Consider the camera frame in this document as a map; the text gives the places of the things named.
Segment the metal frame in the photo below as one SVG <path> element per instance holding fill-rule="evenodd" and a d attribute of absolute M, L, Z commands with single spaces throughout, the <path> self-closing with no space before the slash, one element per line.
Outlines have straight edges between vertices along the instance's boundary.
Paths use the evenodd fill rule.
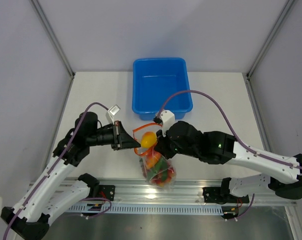
<path fill-rule="evenodd" d="M 57 188 L 54 197 L 67 191 L 76 182 L 77 178 L 67 177 Z M 116 204 L 130 205 L 187 205 L 215 206 L 215 203 L 205 203 L 203 197 L 204 187 L 220 187 L 220 180 L 177 180 L 168 189 L 149 184 L 146 180 L 130 179 L 100 179 L 101 185 L 114 185 Z M 296 206 L 294 200 L 275 196 L 273 192 L 256 194 L 254 206 Z"/>
<path fill-rule="evenodd" d="M 257 57 L 255 58 L 252 66 L 251 66 L 251 68 L 250 68 L 250 70 L 247 74 L 247 77 L 248 77 L 249 80 L 251 79 L 253 73 L 257 69 L 257 66 L 259 65 L 259 63 L 262 61 L 263 57 L 266 55 L 267 51 L 269 50 L 271 44 L 273 43 L 276 36 L 278 35 L 279 30 L 283 26 L 285 20 L 289 16 L 289 14 L 290 14 L 291 10 L 293 9 L 293 6 L 296 2 L 297 2 L 297 0 L 288 0 L 286 2 L 284 8 L 282 9 L 282 11 L 281 11 L 279 17 L 277 18 L 271 32 L 267 36 L 264 44 L 262 45 L 262 48 L 260 49 Z"/>
<path fill-rule="evenodd" d="M 42 161 L 42 165 L 41 165 L 41 170 L 42 171 L 46 168 L 46 165 L 48 164 L 48 162 L 49 162 L 49 160 L 52 156 L 52 151 L 53 151 L 55 141 L 56 141 L 56 138 L 57 138 L 57 135 L 58 135 L 58 131 L 59 131 L 59 127 L 60 127 L 60 124 L 61 124 L 61 121 L 62 121 L 63 113 L 64 113 L 64 111 L 66 109 L 66 106 L 67 106 L 68 98 L 69 98 L 71 88 L 72 88 L 72 85 L 73 85 L 73 80 L 74 80 L 74 76 L 72 76 L 72 78 L 70 79 L 70 83 L 69 83 L 69 86 L 67 88 L 67 92 L 66 92 L 66 95 L 64 97 L 64 100 L 63 100 L 63 105 L 62 105 L 61 111 L 59 113 L 57 123 L 54 127 L 53 137 L 52 137 L 51 142 L 49 144 L 49 148 L 48 148 L 47 154 L 45 156 L 45 159 L 44 159 L 44 161 Z"/>
<path fill-rule="evenodd" d="M 79 202 L 70 207 L 66 213 L 99 213 L 105 211 L 108 206 L 101 206 L 100 210 L 90 210 L 85 202 Z M 153 205 L 153 204 L 112 204 L 108 214 L 152 214 L 152 215 L 223 215 L 220 205 Z"/>
<path fill-rule="evenodd" d="M 302 220 L 297 206 L 285 207 L 294 240 L 302 240 Z"/>
<path fill-rule="evenodd" d="M 253 91 L 251 82 L 249 81 L 248 77 L 245 74 L 243 74 L 243 79 L 244 79 L 245 87 L 247 90 L 247 94 L 248 94 L 250 102 L 251 102 L 253 114 L 255 117 L 256 124 L 257 124 L 257 129 L 258 129 L 260 137 L 261 137 L 263 148 L 264 148 L 264 150 L 271 152 L 272 146 L 271 146 L 271 143 L 267 136 L 267 131 L 266 131 L 265 125 L 262 120 L 261 112 L 260 112 L 260 109 L 259 109 L 259 106 L 257 103 L 255 93 Z"/>
<path fill-rule="evenodd" d="M 49 20 L 45 14 L 45 12 L 43 11 L 40 3 L 38 0 L 29 0 L 31 5 L 33 6 L 33 9 L 35 10 L 36 15 L 38 16 L 45 32 L 47 33 L 48 38 L 50 39 L 54 49 L 56 50 L 56 53 L 58 54 L 58 56 L 61 58 L 66 71 L 69 73 L 70 77 L 73 78 L 74 76 L 74 72 L 72 71 L 71 65 L 49 23 Z"/>

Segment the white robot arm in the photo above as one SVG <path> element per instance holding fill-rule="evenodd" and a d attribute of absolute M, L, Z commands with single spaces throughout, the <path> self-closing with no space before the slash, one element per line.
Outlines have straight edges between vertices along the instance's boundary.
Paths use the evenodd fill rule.
<path fill-rule="evenodd" d="M 224 178 L 221 187 L 205 187 L 207 203 L 237 203 L 248 194 L 273 192 L 277 196 L 298 200 L 302 198 L 302 154 L 282 156 L 250 146 L 238 138 L 220 131 L 201 132 L 184 121 L 175 122 L 174 114 L 163 110 L 158 123 L 155 150 L 172 158 L 183 154 L 208 164 L 229 164 L 252 169 L 262 174 L 244 178 Z"/>
<path fill-rule="evenodd" d="M 61 182 L 90 153 L 90 147 L 111 145 L 113 150 L 140 147 L 124 130 L 122 123 L 112 117 L 110 124 L 98 128 L 98 116 L 88 112 L 89 107 L 57 144 L 53 157 L 27 194 L 13 207 L 2 209 L 1 218 L 8 224 L 3 239 L 9 229 L 13 229 L 25 240 L 40 240 L 50 225 L 72 205 L 86 198 L 99 197 L 99 181 L 87 173 L 68 190 L 53 197 Z M 112 114 L 114 109 L 110 108 L 107 114 Z"/>

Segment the blue plastic bin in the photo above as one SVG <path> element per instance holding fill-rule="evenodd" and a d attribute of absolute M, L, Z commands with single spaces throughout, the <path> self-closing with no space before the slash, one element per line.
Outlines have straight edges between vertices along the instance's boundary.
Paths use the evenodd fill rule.
<path fill-rule="evenodd" d="M 189 89 L 187 65 L 182 58 L 143 58 L 133 63 L 132 110 L 142 120 L 152 120 L 168 97 Z M 182 119 L 192 108 L 190 93 L 175 96 L 165 106 L 175 119 Z"/>

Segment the clear plastic bag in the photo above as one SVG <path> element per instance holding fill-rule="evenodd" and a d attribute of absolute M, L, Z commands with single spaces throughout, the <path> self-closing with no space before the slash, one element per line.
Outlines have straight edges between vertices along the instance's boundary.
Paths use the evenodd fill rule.
<path fill-rule="evenodd" d="M 145 141 L 147 135 L 155 135 L 161 129 L 161 125 L 149 123 L 133 130 L 133 137 L 139 143 L 148 143 L 148 147 L 135 148 L 134 152 L 139 156 L 139 163 L 142 169 L 142 174 L 146 180 L 161 188 L 172 184 L 176 178 L 176 171 L 172 162 L 166 159 L 161 153 L 154 150 L 156 139 Z"/>

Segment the white wall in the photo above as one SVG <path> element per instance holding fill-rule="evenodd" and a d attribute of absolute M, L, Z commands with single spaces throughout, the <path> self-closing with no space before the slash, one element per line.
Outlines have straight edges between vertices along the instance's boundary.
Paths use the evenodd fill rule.
<path fill-rule="evenodd" d="M 5 206 L 18 201 L 39 174 L 69 83 L 30 2 L 0 1 L 0 196 Z M 0 239 L 4 231 L 0 221 Z"/>
<path fill-rule="evenodd" d="M 268 136 L 275 152 L 302 153 L 302 0 L 298 0 L 253 75 Z M 302 212 L 302 200 L 299 202 Z"/>
<path fill-rule="evenodd" d="M 189 71 L 248 72 L 287 0 L 39 0 L 74 71 L 182 57 Z"/>

